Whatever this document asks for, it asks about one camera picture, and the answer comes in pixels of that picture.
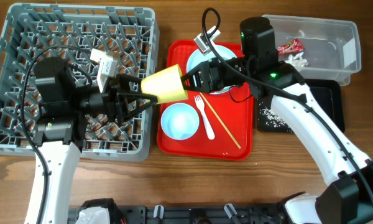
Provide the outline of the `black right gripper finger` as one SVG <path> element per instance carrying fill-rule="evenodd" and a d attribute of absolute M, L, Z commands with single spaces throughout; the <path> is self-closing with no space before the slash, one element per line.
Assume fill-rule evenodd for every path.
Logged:
<path fill-rule="evenodd" d="M 184 74 L 181 77 L 181 81 L 186 81 L 186 80 L 195 80 L 196 82 L 204 82 L 205 81 L 205 64 L 200 63 L 196 67 L 192 68 L 189 72 Z"/>
<path fill-rule="evenodd" d="M 183 89 L 187 91 L 202 92 L 202 87 L 195 85 L 187 85 L 186 83 L 183 84 Z"/>

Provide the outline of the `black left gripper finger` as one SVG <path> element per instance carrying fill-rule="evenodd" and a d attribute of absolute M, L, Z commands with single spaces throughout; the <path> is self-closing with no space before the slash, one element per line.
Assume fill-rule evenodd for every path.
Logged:
<path fill-rule="evenodd" d="M 118 77 L 119 77 L 119 86 L 122 90 L 138 90 L 138 87 L 142 81 L 138 77 L 127 75 L 125 73 L 120 73 Z"/>
<path fill-rule="evenodd" d="M 118 93 L 116 95 L 116 121 L 123 123 L 153 107 L 158 102 L 154 95 L 145 93 Z"/>

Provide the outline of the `yellow plastic cup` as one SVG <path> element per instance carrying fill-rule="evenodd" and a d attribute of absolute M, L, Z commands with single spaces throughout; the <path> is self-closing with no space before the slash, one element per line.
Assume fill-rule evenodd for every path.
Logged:
<path fill-rule="evenodd" d="M 171 103 L 188 99 L 188 92 L 183 88 L 182 71 L 178 64 L 144 78 L 141 91 L 157 97 L 157 103 Z"/>

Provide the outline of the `small light blue bowl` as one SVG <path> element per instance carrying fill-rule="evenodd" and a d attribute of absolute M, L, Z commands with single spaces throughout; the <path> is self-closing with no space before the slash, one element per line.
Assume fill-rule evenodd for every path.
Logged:
<path fill-rule="evenodd" d="M 175 103 L 164 110 L 160 124 L 168 137 L 183 141 L 197 132 L 200 118 L 192 106 L 186 103 Z"/>

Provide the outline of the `rice food waste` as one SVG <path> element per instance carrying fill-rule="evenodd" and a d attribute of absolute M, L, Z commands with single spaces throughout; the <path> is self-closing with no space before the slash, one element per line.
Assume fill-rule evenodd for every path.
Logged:
<path fill-rule="evenodd" d="M 276 115 L 271 109 L 264 106 L 259 109 L 259 119 L 268 128 L 286 128 L 286 122 Z"/>

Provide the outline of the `white tissue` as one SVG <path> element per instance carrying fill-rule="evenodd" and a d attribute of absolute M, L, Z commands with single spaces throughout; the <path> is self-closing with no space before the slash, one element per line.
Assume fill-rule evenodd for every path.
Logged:
<path fill-rule="evenodd" d="M 308 60 L 304 59 L 303 55 L 303 52 L 297 53 L 296 55 L 289 55 L 285 62 L 293 65 L 294 67 L 305 67 L 308 65 Z"/>

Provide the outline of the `red snack wrapper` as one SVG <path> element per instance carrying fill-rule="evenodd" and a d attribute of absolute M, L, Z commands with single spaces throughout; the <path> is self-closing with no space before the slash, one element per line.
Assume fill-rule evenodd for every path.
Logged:
<path fill-rule="evenodd" d="M 305 49 L 299 39 L 293 39 L 285 45 L 281 45 L 277 48 L 279 55 L 300 53 Z"/>

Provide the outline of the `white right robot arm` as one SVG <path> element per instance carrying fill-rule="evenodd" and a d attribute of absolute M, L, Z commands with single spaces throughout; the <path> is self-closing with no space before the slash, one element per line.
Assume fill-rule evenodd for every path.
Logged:
<path fill-rule="evenodd" d="M 299 194 L 283 203 L 292 223 L 367 223 L 373 220 L 373 161 L 333 123 L 299 72 L 279 60 L 266 17 L 240 24 L 242 56 L 217 55 L 182 76 L 186 90 L 202 93 L 248 83 L 254 98 L 292 129 L 316 162 L 326 184 L 320 195 Z"/>

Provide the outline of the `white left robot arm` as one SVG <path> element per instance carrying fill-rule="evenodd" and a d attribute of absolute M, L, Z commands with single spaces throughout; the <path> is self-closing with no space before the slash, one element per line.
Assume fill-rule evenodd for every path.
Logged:
<path fill-rule="evenodd" d="M 140 78 L 117 74 L 100 91 L 97 86 L 77 87 L 72 64 L 60 57 L 46 58 L 34 67 L 35 84 L 45 113 L 29 139 L 36 155 L 35 177 L 26 223 L 66 223 L 75 169 L 81 157 L 87 116 L 103 114 L 110 122 L 123 123 L 158 102 L 130 83 Z"/>

